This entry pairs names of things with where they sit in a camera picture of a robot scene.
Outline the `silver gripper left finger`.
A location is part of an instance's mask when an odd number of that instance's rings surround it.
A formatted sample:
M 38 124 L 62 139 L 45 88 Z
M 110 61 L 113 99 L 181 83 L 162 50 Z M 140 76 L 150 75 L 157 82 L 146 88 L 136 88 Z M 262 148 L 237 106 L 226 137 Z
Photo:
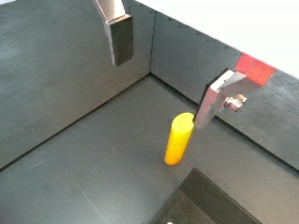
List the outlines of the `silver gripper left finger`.
M 133 18 L 121 0 L 92 0 L 101 17 L 112 64 L 117 67 L 133 56 Z

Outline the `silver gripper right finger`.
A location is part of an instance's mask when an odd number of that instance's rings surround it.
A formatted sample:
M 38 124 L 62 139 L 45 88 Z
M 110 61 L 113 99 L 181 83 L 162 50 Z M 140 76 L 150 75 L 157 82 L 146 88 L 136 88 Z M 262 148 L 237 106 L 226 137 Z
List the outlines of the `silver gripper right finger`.
M 237 111 L 246 101 L 244 93 L 261 88 L 274 71 L 272 66 L 241 53 L 234 69 L 225 69 L 205 85 L 193 116 L 194 127 L 201 129 L 222 109 Z

